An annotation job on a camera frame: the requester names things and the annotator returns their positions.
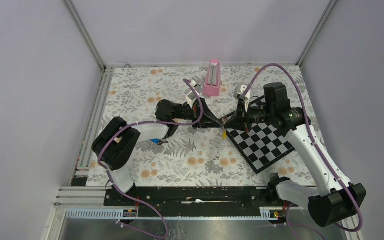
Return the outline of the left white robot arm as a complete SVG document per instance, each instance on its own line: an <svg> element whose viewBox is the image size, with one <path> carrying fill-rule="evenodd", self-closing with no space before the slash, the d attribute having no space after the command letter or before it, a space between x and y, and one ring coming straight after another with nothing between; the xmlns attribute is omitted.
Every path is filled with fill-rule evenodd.
<svg viewBox="0 0 384 240"><path fill-rule="evenodd" d="M223 123L209 109L205 99L198 98L194 103L180 104L163 99L156 107L156 119L139 123L128 123L123 118L114 117L92 144L92 151L98 163L109 174L114 185L116 199L124 206L132 204L135 183L127 163L137 143L156 140L160 142L172 137L179 126L176 120L188 120L194 129L222 128Z"/></svg>

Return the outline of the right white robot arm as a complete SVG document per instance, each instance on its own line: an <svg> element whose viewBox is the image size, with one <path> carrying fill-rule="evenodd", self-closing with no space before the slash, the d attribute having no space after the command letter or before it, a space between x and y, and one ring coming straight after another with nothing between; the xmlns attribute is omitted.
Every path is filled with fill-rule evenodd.
<svg viewBox="0 0 384 240"><path fill-rule="evenodd" d="M359 213L366 189L345 176L313 134L302 107L292 107L285 85L264 86L264 102L252 106L245 85L234 90L237 109L225 123L227 135L257 172L290 152L297 152L316 184L302 186L288 177L274 177L266 199L273 206L284 201L304 208L320 227L336 224Z"/></svg>

